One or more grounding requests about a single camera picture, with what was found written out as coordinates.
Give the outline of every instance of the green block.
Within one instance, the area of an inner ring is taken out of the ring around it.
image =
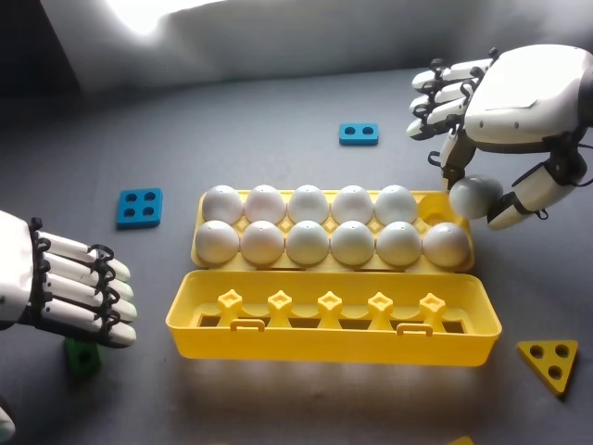
[[[101,367],[101,354],[96,343],[65,338],[69,371],[77,377],[88,377]]]

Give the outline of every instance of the blue square block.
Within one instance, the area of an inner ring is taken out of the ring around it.
[[[376,123],[342,123],[340,144],[343,146],[376,146],[379,143],[379,125]]]
[[[118,205],[118,229],[144,229],[160,224],[163,192],[160,188],[123,190]]]

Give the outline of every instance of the robotic hand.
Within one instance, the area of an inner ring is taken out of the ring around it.
[[[13,324],[111,348],[136,340],[130,271],[105,246],[42,232],[0,211],[0,331]],[[14,434],[0,407],[0,442]]]
[[[504,229],[533,214],[546,219],[579,184],[587,165],[578,153],[593,125],[593,55],[572,46],[525,46],[448,67],[435,59],[412,86],[423,95],[410,105],[417,118],[408,135],[424,140],[448,134],[428,161],[441,169],[453,208],[467,218],[486,216]],[[549,153],[502,195],[496,181],[465,177],[475,150]]]

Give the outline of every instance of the bright light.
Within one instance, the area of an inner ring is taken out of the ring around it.
[[[115,15],[138,34],[149,34],[168,14],[223,0],[106,0]]]

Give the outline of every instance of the gray wall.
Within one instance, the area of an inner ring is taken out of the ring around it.
[[[593,51],[590,0],[227,0],[168,16],[151,38],[105,0],[42,3],[84,91],[423,67],[492,46]]]

